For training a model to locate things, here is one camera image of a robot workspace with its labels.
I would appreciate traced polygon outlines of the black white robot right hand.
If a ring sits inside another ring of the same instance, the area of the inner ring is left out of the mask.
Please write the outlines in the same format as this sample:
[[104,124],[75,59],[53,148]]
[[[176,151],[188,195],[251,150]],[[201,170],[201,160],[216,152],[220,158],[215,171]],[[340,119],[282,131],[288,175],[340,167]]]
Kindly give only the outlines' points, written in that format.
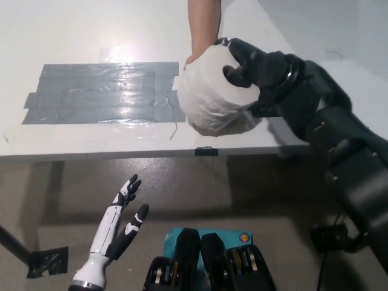
[[215,44],[227,47],[238,63],[237,67],[224,66],[228,82],[242,88],[257,86],[269,104],[274,104],[292,88],[304,68],[304,61],[296,55],[264,52],[242,39],[220,38]]

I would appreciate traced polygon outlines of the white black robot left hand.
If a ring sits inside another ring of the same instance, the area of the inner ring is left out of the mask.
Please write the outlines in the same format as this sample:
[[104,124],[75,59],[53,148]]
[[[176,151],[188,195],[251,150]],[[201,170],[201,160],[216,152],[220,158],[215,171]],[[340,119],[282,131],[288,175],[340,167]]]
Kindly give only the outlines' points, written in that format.
[[119,231],[121,215],[129,202],[136,198],[136,191],[141,180],[134,174],[116,194],[107,207],[95,233],[89,257],[75,273],[69,290],[104,290],[107,285],[106,268],[120,258],[139,232],[148,211],[149,205],[143,204],[132,220]]

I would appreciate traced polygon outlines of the person's bare hand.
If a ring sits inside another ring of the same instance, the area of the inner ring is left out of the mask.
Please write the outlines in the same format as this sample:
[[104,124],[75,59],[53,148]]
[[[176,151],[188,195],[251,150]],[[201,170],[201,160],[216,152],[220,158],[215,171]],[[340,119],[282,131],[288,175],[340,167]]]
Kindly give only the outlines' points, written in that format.
[[188,57],[178,86],[178,101],[187,122],[203,134],[219,135],[234,119],[232,85],[223,68],[234,61],[228,49],[211,45]]

